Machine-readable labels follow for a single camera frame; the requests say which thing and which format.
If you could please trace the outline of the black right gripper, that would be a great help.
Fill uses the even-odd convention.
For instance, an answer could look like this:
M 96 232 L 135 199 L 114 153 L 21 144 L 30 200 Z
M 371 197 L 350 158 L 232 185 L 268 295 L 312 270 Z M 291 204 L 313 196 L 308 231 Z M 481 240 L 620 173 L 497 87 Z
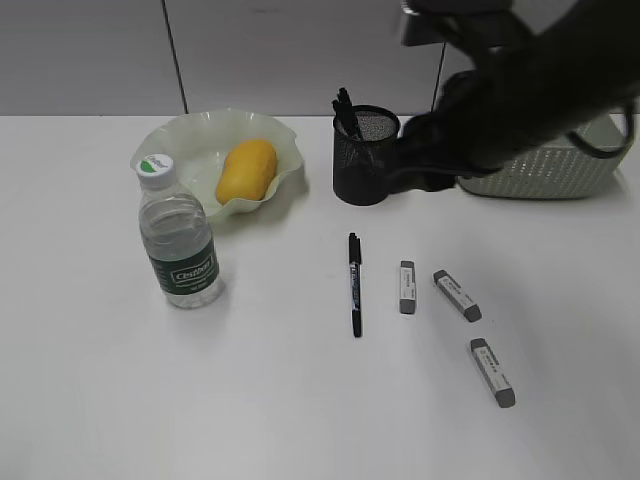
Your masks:
M 520 154 L 520 78 L 463 71 L 446 81 L 435 110 L 412 117 L 394 146 L 394 191 L 437 192 L 483 178 Z

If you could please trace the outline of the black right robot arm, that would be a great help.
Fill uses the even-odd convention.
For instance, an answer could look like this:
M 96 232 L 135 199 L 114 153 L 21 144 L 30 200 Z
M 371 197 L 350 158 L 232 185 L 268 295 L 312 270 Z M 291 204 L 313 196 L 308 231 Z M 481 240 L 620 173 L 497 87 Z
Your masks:
M 473 68 L 447 82 L 432 112 L 406 123 L 386 173 L 391 192 L 436 192 L 460 177 L 486 177 L 558 137 L 593 158 L 614 158 L 617 149 L 578 133 L 614 108 L 628 123 L 623 146 L 633 144 L 637 2 L 579 1 L 540 33 L 508 1 L 411 1 L 408 9 Z

